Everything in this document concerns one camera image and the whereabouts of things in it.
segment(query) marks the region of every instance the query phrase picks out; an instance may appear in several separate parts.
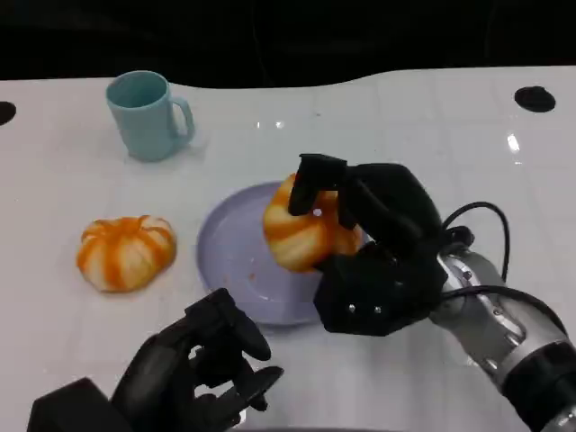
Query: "ceramic mug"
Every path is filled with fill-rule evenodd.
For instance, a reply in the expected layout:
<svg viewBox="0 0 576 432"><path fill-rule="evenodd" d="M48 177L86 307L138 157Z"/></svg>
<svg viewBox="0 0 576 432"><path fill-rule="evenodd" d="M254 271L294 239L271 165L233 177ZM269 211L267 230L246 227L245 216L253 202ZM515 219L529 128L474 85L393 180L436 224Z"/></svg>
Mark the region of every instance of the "ceramic mug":
<svg viewBox="0 0 576 432"><path fill-rule="evenodd" d="M106 88L106 100L128 153L138 160L167 158L194 135L190 105L173 97L170 84L156 72L135 70L118 76ZM178 133L173 104L184 114L185 135Z"/></svg>

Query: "white table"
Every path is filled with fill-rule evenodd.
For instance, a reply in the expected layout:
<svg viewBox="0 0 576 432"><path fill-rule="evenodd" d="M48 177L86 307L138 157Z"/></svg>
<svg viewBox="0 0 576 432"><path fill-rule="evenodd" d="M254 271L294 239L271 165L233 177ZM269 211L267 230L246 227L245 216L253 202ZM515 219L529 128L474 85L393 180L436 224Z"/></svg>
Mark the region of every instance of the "white table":
<svg viewBox="0 0 576 432"><path fill-rule="evenodd" d="M404 163L444 216L470 201L500 205L512 223L510 285L576 333L576 68L405 71L296 89L176 85L204 150L156 164L127 158L104 102L108 82L0 83L0 100L18 109L0 127L2 430L23 430L33 399L78 377L110 394L147 335L204 295L194 244L207 212L244 186L284 178L304 151ZM515 104L514 92L532 85L556 97L553 112ZM99 294L75 267L80 233L94 219L144 213L173 224L174 265L142 292ZM481 211L464 221L499 265L497 221ZM429 322L385 339L320 327L268 336L271 363L286 374L269 411L248 413L250 427L526 430Z"/></svg>

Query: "plate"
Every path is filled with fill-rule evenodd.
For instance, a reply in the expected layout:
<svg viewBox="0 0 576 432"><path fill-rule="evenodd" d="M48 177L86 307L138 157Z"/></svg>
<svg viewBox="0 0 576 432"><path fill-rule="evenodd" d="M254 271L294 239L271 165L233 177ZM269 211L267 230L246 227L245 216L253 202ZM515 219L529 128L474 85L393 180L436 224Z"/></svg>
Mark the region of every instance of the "plate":
<svg viewBox="0 0 576 432"><path fill-rule="evenodd" d="M321 274L281 268L264 239L262 217L280 183L234 193L208 216L196 246L196 264L209 291L225 287L253 321L293 326L320 320L312 303Z"/></svg>

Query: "small pumpkin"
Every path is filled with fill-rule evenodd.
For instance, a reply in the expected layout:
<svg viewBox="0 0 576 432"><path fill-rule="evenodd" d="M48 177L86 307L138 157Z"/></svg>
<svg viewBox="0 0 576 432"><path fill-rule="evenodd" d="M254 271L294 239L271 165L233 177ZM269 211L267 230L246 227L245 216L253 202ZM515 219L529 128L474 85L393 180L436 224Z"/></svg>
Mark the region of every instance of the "small pumpkin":
<svg viewBox="0 0 576 432"><path fill-rule="evenodd" d="M150 216L96 220L81 239L76 265L84 278L102 292L137 290L176 256L172 227Z"/></svg>
<svg viewBox="0 0 576 432"><path fill-rule="evenodd" d="M362 231L338 223L338 192L320 192L309 214L288 212L295 178L292 174L284 180L264 212L264 236L276 263L293 272L307 272L328 255L356 253Z"/></svg>

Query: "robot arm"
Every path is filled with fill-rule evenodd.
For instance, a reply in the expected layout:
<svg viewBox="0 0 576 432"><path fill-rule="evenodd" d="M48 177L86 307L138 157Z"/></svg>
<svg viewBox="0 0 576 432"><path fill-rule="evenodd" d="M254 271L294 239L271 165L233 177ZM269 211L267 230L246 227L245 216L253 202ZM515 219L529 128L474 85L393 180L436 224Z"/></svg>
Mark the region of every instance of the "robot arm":
<svg viewBox="0 0 576 432"><path fill-rule="evenodd" d="M338 190L340 223L357 223L373 239L355 256L319 265L314 302L326 330L386 336L430 318L458 339L531 430L576 431L576 350L550 308L506 287L507 257L500 275L471 250L469 229L441 223L404 166L301 159L291 214L311 211L318 191ZM503 213L482 206L499 212L508 240Z"/></svg>
<svg viewBox="0 0 576 432"><path fill-rule="evenodd" d="M254 372L243 353L271 356L254 322L221 288L142 345L110 400L86 378L73 382L34 402L28 431L223 432L240 422L242 410L266 410L264 394L283 374L277 366ZM200 385L228 381L232 387L218 398L195 394Z"/></svg>

